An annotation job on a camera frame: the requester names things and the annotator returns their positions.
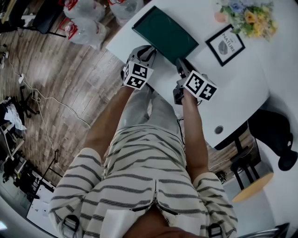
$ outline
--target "framed picture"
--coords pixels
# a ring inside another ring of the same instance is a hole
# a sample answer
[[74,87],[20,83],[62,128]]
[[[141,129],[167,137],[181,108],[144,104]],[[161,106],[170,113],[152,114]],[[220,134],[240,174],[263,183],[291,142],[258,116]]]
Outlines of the framed picture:
[[231,30],[233,26],[229,25],[206,41],[221,66],[226,65],[245,49],[240,36]]

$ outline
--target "white wall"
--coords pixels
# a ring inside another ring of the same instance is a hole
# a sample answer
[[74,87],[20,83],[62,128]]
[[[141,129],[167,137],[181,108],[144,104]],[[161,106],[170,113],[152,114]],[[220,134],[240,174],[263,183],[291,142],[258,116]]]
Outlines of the white wall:
[[0,220],[7,230],[0,231],[5,238],[53,238],[20,216],[0,197]]
[[[267,174],[268,168],[259,163],[256,167],[259,176]],[[244,172],[239,174],[244,187],[247,187],[250,182]],[[241,203],[233,203],[232,199],[241,191],[240,186],[233,178],[223,185],[231,204],[234,206],[234,211],[238,218],[237,236],[247,235],[257,231],[270,230],[275,227],[271,207],[268,199],[261,191],[249,199]]]
[[264,188],[276,225],[290,222],[289,235],[298,229],[298,163],[287,172],[278,168],[279,157],[264,143],[257,141],[262,160],[268,160],[274,176]]
[[[298,4],[294,0],[275,0],[274,17],[279,25],[271,42],[258,42],[256,51],[264,68],[271,97],[268,110],[284,114],[294,134],[293,150],[298,151]],[[288,172],[278,168],[278,157],[258,142],[262,160],[267,159],[274,177],[264,191],[276,224],[291,222],[298,228],[298,163]]]

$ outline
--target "white table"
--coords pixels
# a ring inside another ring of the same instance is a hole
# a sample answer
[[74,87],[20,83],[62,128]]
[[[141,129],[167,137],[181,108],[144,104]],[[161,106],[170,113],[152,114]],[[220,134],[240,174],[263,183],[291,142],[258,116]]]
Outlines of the white table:
[[[131,51],[148,42],[135,33],[132,26],[153,6],[157,6],[180,24],[200,45],[187,57],[200,73],[205,73],[219,87],[210,102],[199,106],[203,132],[210,146],[215,147],[241,126],[269,97],[269,89],[258,58],[249,40],[241,36],[246,49],[221,67],[204,43],[225,27],[214,19],[210,0],[152,0],[139,11],[111,40],[107,49],[126,62]],[[149,84],[164,97],[179,114],[182,106],[174,104],[173,89],[180,79],[176,67],[158,54]],[[217,126],[223,132],[216,135]]]
[[34,198],[29,208],[27,219],[53,236],[59,237],[48,217],[49,203],[53,193],[44,185],[40,185],[36,195],[39,196],[40,199]]

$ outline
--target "white striped shirt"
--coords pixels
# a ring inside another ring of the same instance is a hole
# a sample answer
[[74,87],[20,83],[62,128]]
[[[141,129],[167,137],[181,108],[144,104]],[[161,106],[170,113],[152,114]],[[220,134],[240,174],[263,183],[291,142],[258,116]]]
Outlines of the white striped shirt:
[[[108,237],[110,227],[131,226],[155,204],[169,226],[209,236],[208,227],[217,223],[224,238],[236,237],[237,218],[216,175],[204,173],[192,183],[185,167],[177,135],[148,124],[125,127],[115,134],[104,167],[96,151],[81,150],[54,191],[49,216],[61,234],[65,217],[79,208],[83,237]],[[109,224],[112,210],[127,219]]]

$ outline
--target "green folder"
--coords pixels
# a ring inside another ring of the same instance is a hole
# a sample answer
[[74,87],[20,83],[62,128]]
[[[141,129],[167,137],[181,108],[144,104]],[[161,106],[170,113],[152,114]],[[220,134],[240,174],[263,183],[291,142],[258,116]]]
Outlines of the green folder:
[[175,65],[178,58],[186,58],[199,44],[166,13],[152,7],[132,27]]

